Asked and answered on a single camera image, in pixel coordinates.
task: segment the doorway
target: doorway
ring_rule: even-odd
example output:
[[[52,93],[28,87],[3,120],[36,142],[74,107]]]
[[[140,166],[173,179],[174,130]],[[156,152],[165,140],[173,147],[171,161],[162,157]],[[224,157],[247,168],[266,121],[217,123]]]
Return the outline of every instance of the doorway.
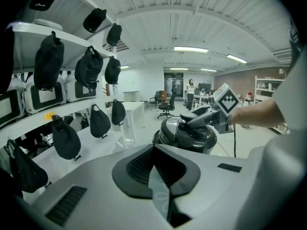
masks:
[[[164,89],[168,97],[173,88],[177,89],[176,97],[183,97],[183,73],[164,73]]]

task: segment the ceiling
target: ceiling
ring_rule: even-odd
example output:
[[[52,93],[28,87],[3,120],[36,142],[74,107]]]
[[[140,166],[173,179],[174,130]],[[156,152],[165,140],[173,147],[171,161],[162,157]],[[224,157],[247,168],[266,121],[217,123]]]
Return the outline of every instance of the ceiling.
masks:
[[[127,47],[118,52],[118,59],[125,65],[225,72],[290,62],[290,19],[278,0],[92,1],[122,25],[121,40]],[[174,46],[209,51],[182,53]],[[229,59],[228,54],[248,63]]]

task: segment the office chair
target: office chair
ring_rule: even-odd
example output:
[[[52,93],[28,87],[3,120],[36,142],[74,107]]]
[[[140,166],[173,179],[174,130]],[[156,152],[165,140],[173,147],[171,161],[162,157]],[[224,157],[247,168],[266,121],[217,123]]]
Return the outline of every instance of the office chair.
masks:
[[[150,104],[156,105],[157,108],[158,108],[158,103],[161,103],[162,92],[163,92],[163,91],[157,91],[157,92],[155,93],[155,96],[152,97],[152,98],[150,98],[149,103],[150,103]]]
[[[172,89],[172,96],[171,99],[169,100],[169,103],[165,102],[162,103],[161,105],[159,105],[159,109],[163,110],[162,113],[160,113],[160,115],[157,117],[159,119],[159,117],[161,116],[174,116],[172,114],[169,113],[169,111],[174,111],[175,109],[175,97],[176,97],[176,93],[177,93],[177,89]]]

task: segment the ceiling light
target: ceiling light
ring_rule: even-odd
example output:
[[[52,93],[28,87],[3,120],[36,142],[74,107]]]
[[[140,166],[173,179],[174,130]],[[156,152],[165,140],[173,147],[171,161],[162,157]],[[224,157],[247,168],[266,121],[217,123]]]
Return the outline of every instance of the ceiling light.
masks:
[[[188,70],[188,68],[170,68],[170,70]]]
[[[205,48],[193,48],[193,47],[175,47],[176,51],[194,51],[194,52],[202,52],[207,53],[209,50]]]
[[[211,69],[201,69],[201,70],[203,70],[203,71],[211,71],[211,72],[216,72],[216,70],[211,70]]]
[[[234,59],[234,60],[237,60],[237,61],[240,61],[240,62],[242,62],[242,63],[247,63],[247,61],[242,60],[242,59],[240,59],[240,58],[238,58],[238,57],[235,57],[235,56],[232,56],[232,55],[228,55],[227,57],[228,57],[228,58],[231,58],[231,59]]]

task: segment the cable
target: cable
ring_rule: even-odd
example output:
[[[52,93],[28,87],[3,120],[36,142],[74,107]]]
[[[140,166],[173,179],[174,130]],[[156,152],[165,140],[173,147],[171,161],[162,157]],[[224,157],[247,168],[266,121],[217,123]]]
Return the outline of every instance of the cable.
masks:
[[[233,124],[234,126],[234,156],[236,158],[236,124]]]

